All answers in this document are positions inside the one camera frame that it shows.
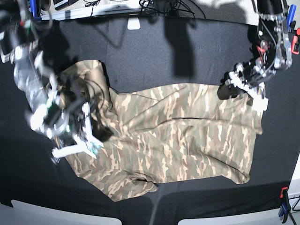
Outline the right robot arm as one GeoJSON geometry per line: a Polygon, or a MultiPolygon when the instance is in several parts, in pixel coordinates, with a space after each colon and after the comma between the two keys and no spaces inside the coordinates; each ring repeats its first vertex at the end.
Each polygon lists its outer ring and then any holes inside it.
{"type": "Polygon", "coordinates": [[[27,123],[58,147],[102,145],[112,136],[100,116],[107,88],[102,65],[82,61],[56,73],[39,49],[52,26],[52,20],[36,21],[24,0],[0,3],[0,58],[14,65],[15,84],[29,105],[27,123]]]}

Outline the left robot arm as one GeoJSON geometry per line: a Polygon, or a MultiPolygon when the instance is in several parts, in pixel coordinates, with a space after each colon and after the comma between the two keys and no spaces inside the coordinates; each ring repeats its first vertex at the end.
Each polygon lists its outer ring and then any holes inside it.
{"type": "Polygon", "coordinates": [[[288,5],[285,0],[259,0],[256,12],[256,50],[258,57],[238,63],[228,72],[217,95],[225,100],[242,93],[257,93],[258,86],[273,78],[278,70],[287,70],[292,65],[292,46],[288,35],[288,5]]]}

